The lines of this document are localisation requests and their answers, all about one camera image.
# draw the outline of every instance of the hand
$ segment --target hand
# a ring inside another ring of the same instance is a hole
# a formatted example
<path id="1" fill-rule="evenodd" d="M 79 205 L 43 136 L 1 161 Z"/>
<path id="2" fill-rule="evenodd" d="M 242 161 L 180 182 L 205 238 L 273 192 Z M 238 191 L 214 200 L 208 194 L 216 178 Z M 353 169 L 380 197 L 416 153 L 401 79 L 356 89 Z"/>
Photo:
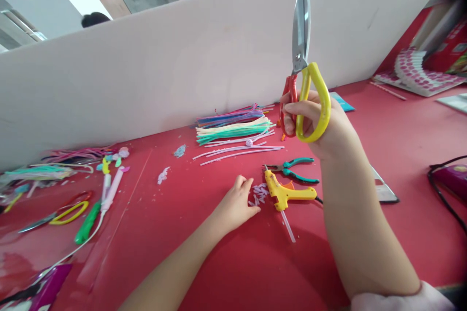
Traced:
<path id="1" fill-rule="evenodd" d="M 308 137 L 314 131 L 314 126 L 320 119 L 321 104 L 316 91 L 310 90 L 308 101 L 290 103 L 290 93 L 281 97 L 284 104 L 284 127 L 287 133 L 295 131 L 291 114 L 304 116 L 303 131 Z M 339 158 L 349 152 L 361 148 L 357 133 L 347 118 L 341 105 L 331 98 L 331 119 L 324 134 L 315 142 L 308 144 L 313 154 L 319 159 Z"/>
<path id="2" fill-rule="evenodd" d="M 248 206 L 248 193 L 253 179 L 237 176 L 233 187 L 211 214 L 214 224 L 227 234 L 261 211 L 260 207 Z"/>

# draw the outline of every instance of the pliers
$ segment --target pliers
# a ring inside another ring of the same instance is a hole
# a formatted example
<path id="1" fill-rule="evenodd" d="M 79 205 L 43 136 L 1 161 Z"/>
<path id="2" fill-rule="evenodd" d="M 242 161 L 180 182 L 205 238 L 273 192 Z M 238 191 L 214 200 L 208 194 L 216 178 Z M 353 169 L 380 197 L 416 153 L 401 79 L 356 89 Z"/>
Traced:
<path id="1" fill-rule="evenodd" d="M 285 162 L 282 165 L 267 165 L 268 169 L 271 170 L 273 173 L 282 172 L 285 176 L 291 176 L 297 180 L 302 182 L 310 183 L 310 184 L 318 184 L 320 181 L 318 179 L 309 179 L 300 175 L 297 175 L 289 168 L 293 167 L 297 164 L 302 163 L 313 163 L 315 160 L 313 158 L 297 158 L 290 162 Z"/>

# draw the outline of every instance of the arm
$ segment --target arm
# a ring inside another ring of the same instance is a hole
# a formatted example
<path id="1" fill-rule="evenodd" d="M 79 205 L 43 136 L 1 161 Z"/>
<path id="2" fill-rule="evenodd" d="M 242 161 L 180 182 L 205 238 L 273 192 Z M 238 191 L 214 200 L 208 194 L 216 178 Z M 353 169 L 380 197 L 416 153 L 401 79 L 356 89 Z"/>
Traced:
<path id="1" fill-rule="evenodd" d="M 288 113 L 305 116 L 308 135 L 321 107 L 316 92 L 311 91 L 309 99 L 285 106 Z M 281 101 L 289 102 L 289 96 Z M 290 115 L 285 124 L 294 127 Z M 349 298 L 416 293 L 420 280 L 384 217 L 357 133 L 335 100 L 327 130 L 309 146 L 321 160 L 326 232 Z"/>
<path id="2" fill-rule="evenodd" d="M 249 207 L 253 179 L 238 176 L 213 213 L 133 291 L 120 311 L 175 311 L 216 244 L 260 211 Z"/>

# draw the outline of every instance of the black cable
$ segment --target black cable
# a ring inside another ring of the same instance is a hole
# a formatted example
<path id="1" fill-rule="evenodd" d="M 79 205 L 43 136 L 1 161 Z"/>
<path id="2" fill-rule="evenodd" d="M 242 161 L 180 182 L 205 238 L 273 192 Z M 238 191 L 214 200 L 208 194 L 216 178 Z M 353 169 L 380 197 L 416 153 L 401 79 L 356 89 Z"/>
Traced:
<path id="1" fill-rule="evenodd" d="M 467 225 L 466 225 L 466 223 L 464 222 L 464 220 L 461 219 L 459 214 L 457 214 L 457 212 L 451 207 L 451 205 L 446 200 L 444 195 L 441 193 L 441 191 L 439 190 L 438 186 L 436 185 L 436 183 L 435 183 L 435 181 L 433 179 L 433 172 L 436 169 L 442 168 L 442 167 L 448 165 L 449 163 L 453 163 L 453 162 L 455 162 L 455 161 L 457 161 L 459 159 L 464 159 L 464 158 L 467 158 L 467 155 L 463 155 L 463 156 L 448 160 L 447 162 L 444 162 L 442 164 L 430 165 L 430 171 L 428 172 L 427 176 L 428 176 L 428 181 L 430 182 L 431 186 L 433 187 L 433 189 L 438 194 L 438 197 L 439 197 L 439 199 L 441 199 L 441 202 L 443 202 L 444 206 L 454 216 L 454 218 L 457 220 L 457 222 L 461 225 L 462 230 L 464 231 L 464 233 L 467 235 Z"/>
<path id="2" fill-rule="evenodd" d="M 0 305 L 9 303 L 10 301 L 17 301 L 17 300 L 24 300 L 30 297 L 35 296 L 40 289 L 40 283 L 36 283 L 25 290 L 19 291 L 12 296 L 9 296 L 7 298 L 4 298 L 3 300 L 0 300 Z"/>

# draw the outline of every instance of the red scissor handle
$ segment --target red scissor handle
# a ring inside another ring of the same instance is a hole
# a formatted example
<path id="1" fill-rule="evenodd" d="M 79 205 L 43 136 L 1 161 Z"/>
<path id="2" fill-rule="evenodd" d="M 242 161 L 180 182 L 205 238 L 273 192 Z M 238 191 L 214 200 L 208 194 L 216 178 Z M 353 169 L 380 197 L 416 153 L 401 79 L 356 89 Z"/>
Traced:
<path id="1" fill-rule="evenodd" d="M 92 195 L 94 194 L 94 191 L 84 191 L 84 192 L 81 192 L 81 193 L 78 193 L 76 195 L 74 195 L 73 197 L 71 197 L 71 199 L 69 201 L 67 201 L 65 204 L 62 205 L 62 207 L 58 210 L 64 210 L 64 209 L 68 209 L 72 206 L 74 206 L 75 204 L 78 204 L 78 203 L 75 203 L 75 200 L 80 198 L 80 197 L 83 197 L 83 196 L 86 196 L 84 199 L 80 200 L 80 202 L 84 202 L 84 201 L 88 201 Z"/>
<path id="2" fill-rule="evenodd" d="M 297 98 L 297 87 L 295 85 L 295 82 L 297 81 L 297 75 L 296 74 L 293 74 L 291 76 L 288 76 L 287 79 L 286 79 L 286 85 L 284 87 L 284 92 L 282 93 L 282 96 L 284 96 L 286 93 L 290 92 L 290 102 L 298 102 L 298 98 Z M 285 128 L 285 125 L 284 125 L 284 115 L 285 113 L 283 112 L 283 107 L 284 107 L 284 104 L 283 103 L 280 103 L 279 104 L 280 106 L 280 118 L 281 118 L 281 128 L 282 128 L 282 132 L 287 136 L 287 137 L 294 137 L 295 136 L 295 130 L 293 131 L 292 134 L 288 134 L 286 132 L 286 128 Z M 295 121 L 296 121 L 297 117 L 295 115 L 292 115 L 292 120 L 293 120 L 293 123 L 295 124 Z"/>

